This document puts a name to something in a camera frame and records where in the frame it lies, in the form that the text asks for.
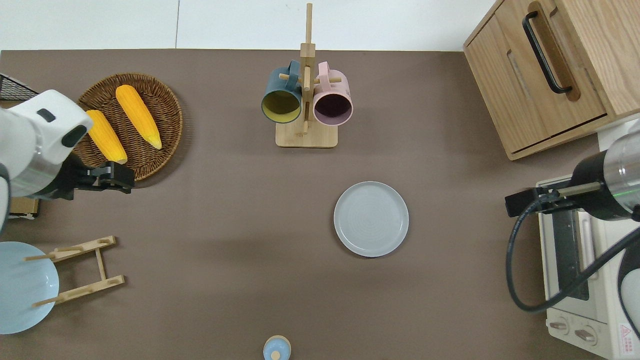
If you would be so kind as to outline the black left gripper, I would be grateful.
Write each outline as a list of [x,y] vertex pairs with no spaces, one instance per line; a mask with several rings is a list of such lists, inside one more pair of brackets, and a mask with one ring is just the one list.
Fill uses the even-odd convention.
[[82,160],[72,152],[62,162],[59,173],[48,185],[46,198],[71,201],[77,186],[80,191],[110,190],[130,194],[135,187],[135,171],[114,161],[104,162],[103,167],[83,170]]

